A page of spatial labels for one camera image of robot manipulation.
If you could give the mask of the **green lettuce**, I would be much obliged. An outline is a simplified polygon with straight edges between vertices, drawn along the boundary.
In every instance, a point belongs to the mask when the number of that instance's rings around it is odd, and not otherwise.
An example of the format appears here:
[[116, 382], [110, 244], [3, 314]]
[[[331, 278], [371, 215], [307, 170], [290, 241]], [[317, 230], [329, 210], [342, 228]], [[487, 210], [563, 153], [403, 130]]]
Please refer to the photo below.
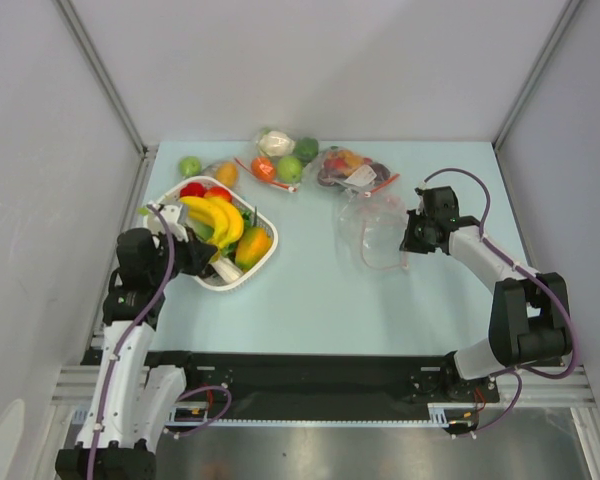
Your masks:
[[215, 245], [221, 251], [232, 251], [246, 230], [251, 226], [251, 215], [249, 212], [241, 213], [241, 222], [242, 225], [239, 226], [236, 221], [230, 219], [228, 229], [223, 236], [216, 241], [214, 240], [216, 228], [211, 219], [203, 217], [189, 217], [187, 219], [187, 225], [192, 228], [201, 241]]

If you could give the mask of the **yellow banana bunch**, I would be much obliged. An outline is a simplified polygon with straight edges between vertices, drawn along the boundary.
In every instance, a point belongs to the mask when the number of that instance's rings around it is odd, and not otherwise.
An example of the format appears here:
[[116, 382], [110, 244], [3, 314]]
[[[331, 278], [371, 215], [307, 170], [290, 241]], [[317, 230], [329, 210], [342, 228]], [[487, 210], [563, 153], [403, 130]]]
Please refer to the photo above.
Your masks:
[[223, 250], [237, 242], [244, 233], [241, 212], [220, 197], [181, 197], [180, 202], [188, 207], [188, 216], [213, 229], [208, 243]]

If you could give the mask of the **clear zip bag pink seal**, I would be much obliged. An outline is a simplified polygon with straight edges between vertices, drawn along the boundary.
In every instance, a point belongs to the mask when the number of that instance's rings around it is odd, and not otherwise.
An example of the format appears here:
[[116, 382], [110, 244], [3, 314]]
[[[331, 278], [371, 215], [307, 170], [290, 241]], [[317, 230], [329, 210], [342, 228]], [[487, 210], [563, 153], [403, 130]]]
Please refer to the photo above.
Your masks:
[[335, 207], [335, 251], [357, 270], [407, 271], [409, 254], [400, 249], [407, 228], [406, 206], [388, 193], [346, 190]]

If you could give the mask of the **green orange mango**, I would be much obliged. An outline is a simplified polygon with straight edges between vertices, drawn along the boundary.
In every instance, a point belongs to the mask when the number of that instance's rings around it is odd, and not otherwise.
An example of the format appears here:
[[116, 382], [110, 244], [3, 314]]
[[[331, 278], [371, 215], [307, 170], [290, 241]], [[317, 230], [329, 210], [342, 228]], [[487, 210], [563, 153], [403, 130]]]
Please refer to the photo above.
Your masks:
[[244, 231], [235, 251], [235, 264], [243, 272], [253, 268], [269, 251], [272, 239], [266, 230], [259, 226]]

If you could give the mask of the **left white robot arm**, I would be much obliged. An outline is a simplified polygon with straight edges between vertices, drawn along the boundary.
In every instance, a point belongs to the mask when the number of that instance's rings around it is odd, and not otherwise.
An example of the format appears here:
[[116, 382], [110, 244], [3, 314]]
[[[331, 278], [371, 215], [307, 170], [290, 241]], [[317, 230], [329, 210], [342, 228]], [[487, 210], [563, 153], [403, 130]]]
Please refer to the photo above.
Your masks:
[[140, 374], [165, 302], [166, 285], [179, 274], [202, 272], [216, 247], [189, 227], [170, 233], [133, 228], [116, 241], [118, 266], [103, 302], [104, 341], [91, 405], [72, 448], [58, 452], [62, 479], [152, 479], [156, 447], [168, 411], [194, 397], [199, 374], [188, 355], [170, 354]]

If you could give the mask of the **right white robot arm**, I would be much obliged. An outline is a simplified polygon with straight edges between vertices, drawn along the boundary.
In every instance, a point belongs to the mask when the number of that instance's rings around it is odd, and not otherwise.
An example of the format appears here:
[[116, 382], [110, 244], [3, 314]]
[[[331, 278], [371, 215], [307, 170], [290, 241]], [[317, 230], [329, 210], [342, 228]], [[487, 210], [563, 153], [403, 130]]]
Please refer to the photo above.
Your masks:
[[449, 187], [418, 188], [409, 210], [402, 251], [441, 251], [463, 264], [492, 294], [486, 338], [452, 354], [441, 376], [443, 393], [464, 401], [477, 378], [569, 355], [574, 349], [565, 280], [514, 261], [488, 237], [484, 223], [460, 214]]

